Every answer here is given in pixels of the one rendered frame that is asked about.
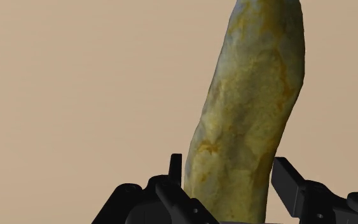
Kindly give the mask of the yellow grey mottled banana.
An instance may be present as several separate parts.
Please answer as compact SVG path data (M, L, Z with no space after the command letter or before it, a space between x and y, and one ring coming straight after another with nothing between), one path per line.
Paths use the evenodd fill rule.
M305 77L300 0L236 0L189 146L184 191L219 221L263 223Z

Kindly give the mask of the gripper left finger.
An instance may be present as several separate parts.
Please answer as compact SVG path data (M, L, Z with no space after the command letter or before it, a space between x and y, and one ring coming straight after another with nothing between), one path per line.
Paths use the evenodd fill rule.
M117 186L91 224L219 224L181 188L181 168L182 155L173 153L168 174L149 178L145 188Z

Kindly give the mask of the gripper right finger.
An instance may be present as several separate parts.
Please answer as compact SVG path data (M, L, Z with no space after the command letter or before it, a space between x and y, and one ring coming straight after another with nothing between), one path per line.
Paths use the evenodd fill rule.
M271 183L299 224L358 224L358 192L344 199L326 185L307 180L284 157L275 157Z

